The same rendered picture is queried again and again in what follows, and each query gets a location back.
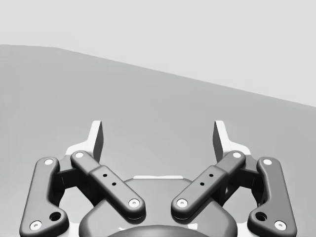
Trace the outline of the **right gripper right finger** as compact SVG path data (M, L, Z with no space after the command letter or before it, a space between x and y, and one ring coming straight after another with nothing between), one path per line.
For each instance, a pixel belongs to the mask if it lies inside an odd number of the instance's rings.
M297 225L281 163L276 158L255 159L248 147L231 141L222 120L214 123L216 164L209 166L171 202L171 214L191 218L208 200L220 206L244 187L257 207L249 213L247 229L253 235L296 235Z

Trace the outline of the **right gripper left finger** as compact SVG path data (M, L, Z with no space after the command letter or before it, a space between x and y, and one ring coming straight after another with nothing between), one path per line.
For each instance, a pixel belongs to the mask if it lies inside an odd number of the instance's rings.
M95 120L84 142L68 147L62 159L44 157L34 167L20 224L22 236L60 236L70 226L59 204L66 189L78 189L97 205L106 199L128 220L145 216L145 201L110 168L100 164L103 127Z

